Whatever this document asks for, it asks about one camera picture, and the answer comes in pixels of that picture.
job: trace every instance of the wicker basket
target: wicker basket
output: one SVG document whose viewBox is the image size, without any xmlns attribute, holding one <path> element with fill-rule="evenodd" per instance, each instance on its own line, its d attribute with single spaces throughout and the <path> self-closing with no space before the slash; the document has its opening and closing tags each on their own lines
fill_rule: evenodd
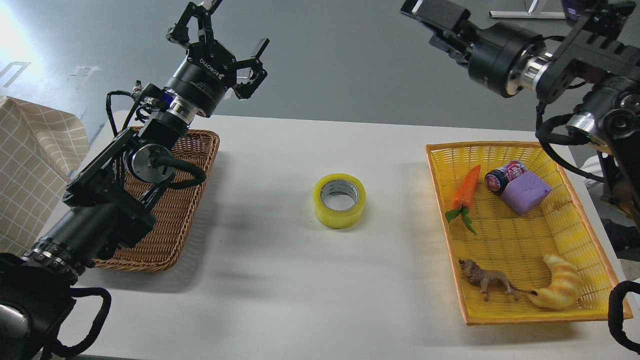
<svg viewBox="0 0 640 360">
<path fill-rule="evenodd" d="M 219 144 L 220 138 L 212 131 L 189 130 L 186 136 L 178 139 L 171 152 L 174 157 L 195 164 L 208 174 Z M 190 177 L 191 175 L 176 170 L 173 181 L 182 181 Z M 158 272 L 173 266 L 182 252 L 205 184 L 206 181 L 183 190 L 168 189 L 153 209 L 157 218 L 153 230 L 135 247 L 116 250 L 115 255 L 109 260 L 95 259 L 95 265 L 100 268 L 143 272 Z M 134 198 L 137 199 L 148 188 L 148 183 L 143 183 L 127 173 L 125 189 Z"/>
<path fill-rule="evenodd" d="M 609 293 L 618 279 L 611 268 L 580 200 L 564 170 L 535 142 L 461 142 L 426 146 L 427 159 L 444 225 L 460 309 L 467 325 L 606 320 Z M 469 213 L 477 235 L 460 219 L 447 223 L 444 213 L 467 172 L 480 164 L 481 177 L 509 160 L 522 161 L 552 191 L 542 205 L 518 216 L 498 196 L 479 184 Z M 501 270 L 521 289 L 546 287 L 551 273 L 543 255 L 558 252 L 573 263 L 584 280 L 583 295 L 571 307 L 536 307 L 495 289 L 484 301 L 479 288 L 462 276 L 458 258 L 472 259 L 481 268 Z M 624 316 L 631 318 L 628 303 Z"/>
</svg>

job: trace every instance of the yellow tape roll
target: yellow tape roll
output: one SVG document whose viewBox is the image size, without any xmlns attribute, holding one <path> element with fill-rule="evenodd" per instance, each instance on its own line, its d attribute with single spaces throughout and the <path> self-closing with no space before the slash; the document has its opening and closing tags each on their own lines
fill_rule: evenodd
<svg viewBox="0 0 640 360">
<path fill-rule="evenodd" d="M 324 200 L 332 195 L 349 195 L 354 204 L 346 210 L 329 208 Z M 320 179 L 314 188 L 314 211 L 323 225 L 344 229 L 360 220 L 366 197 L 360 180 L 347 174 L 330 174 Z"/>
</svg>

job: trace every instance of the white table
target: white table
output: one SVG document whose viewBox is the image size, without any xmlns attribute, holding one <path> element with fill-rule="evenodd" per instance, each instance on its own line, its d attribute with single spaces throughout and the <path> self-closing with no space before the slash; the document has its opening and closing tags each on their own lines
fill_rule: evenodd
<svg viewBox="0 0 640 360">
<path fill-rule="evenodd" d="M 134 359 L 624 359 L 606 322 L 467 327 L 460 314 L 424 145 L 535 140 L 533 133 L 214 116 L 221 138 L 189 238 L 160 274 L 88 270 L 113 296 L 85 354 Z M 92 148 L 110 139 L 105 129 Z M 570 158 L 568 149 L 559 152 Z M 314 216 L 316 182 L 364 184 L 355 226 Z M 580 177 L 570 174 L 619 279 L 624 275 Z M 50 219 L 66 211 L 59 206 Z M 98 300 L 63 325 L 73 345 Z M 630 304 L 637 309 L 633 300 Z M 625 322 L 640 340 L 638 320 Z"/>
</svg>

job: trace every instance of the purple sponge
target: purple sponge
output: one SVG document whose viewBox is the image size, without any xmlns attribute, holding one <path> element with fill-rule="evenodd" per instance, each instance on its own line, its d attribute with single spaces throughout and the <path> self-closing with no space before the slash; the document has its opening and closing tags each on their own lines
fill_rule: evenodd
<svg viewBox="0 0 640 360">
<path fill-rule="evenodd" d="M 542 203 L 551 192 L 551 187 L 531 171 L 511 180 L 500 198 L 516 214 L 522 216 Z"/>
</svg>

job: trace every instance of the robotic arm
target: robotic arm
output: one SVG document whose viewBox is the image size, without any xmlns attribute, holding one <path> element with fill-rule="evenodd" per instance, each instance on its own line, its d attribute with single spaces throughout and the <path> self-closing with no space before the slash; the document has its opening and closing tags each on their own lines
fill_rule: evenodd
<svg viewBox="0 0 640 360">
<path fill-rule="evenodd" d="M 624 211 L 640 228 L 640 49 L 616 41 L 635 8 L 632 1 L 563 0 L 566 37 L 543 38 L 528 29 L 499 22 L 479 29 L 470 12 L 446 0 L 406 0 L 401 13 L 425 25 L 429 43 L 446 52 L 469 77 L 503 97 L 524 88 L 536 92 L 536 137 L 561 166 L 604 182 L 602 199 Z M 553 53 L 545 41 L 560 41 Z M 575 78 L 582 84 L 571 85 Z M 593 84 L 572 113 L 543 121 L 544 109 L 569 88 Z M 567 135 L 553 133 L 565 126 Z M 562 159 L 550 144 L 596 148 L 604 178 L 585 173 Z M 609 297 L 609 330 L 624 347 L 640 354 L 640 344 L 622 330 L 621 304 L 640 284 L 623 281 Z"/>
<path fill-rule="evenodd" d="M 21 257 L 0 254 L 0 358 L 31 359 L 43 349 L 61 357 L 78 355 L 97 338 L 107 317 L 110 294 L 102 288 L 78 289 L 77 282 L 93 259 L 109 259 L 116 249 L 134 247 L 156 222 L 152 209 L 168 188 L 182 189 L 202 183 L 206 174 L 190 163 L 175 159 L 170 149 L 186 135 L 195 115 L 210 117 L 229 88 L 239 99 L 251 97 L 267 76 L 260 55 L 269 43 L 262 39 L 254 55 L 236 61 L 213 36 L 211 15 L 220 5 L 189 3 L 167 39 L 186 50 L 186 57 L 163 89 L 136 85 L 130 95 L 134 105 L 122 130 L 111 143 L 68 184 L 63 202 L 66 215 Z M 188 22 L 198 21 L 198 41 L 189 42 Z M 245 83 L 236 83 L 237 71 L 250 69 Z M 148 120 L 139 133 L 128 128 L 140 110 Z M 174 183 L 174 169 L 193 178 Z M 124 188 L 124 171 L 150 184 L 134 199 Z M 75 298 L 101 296 L 102 308 L 89 335 L 73 347 L 58 340 L 60 325 L 71 312 Z"/>
</svg>

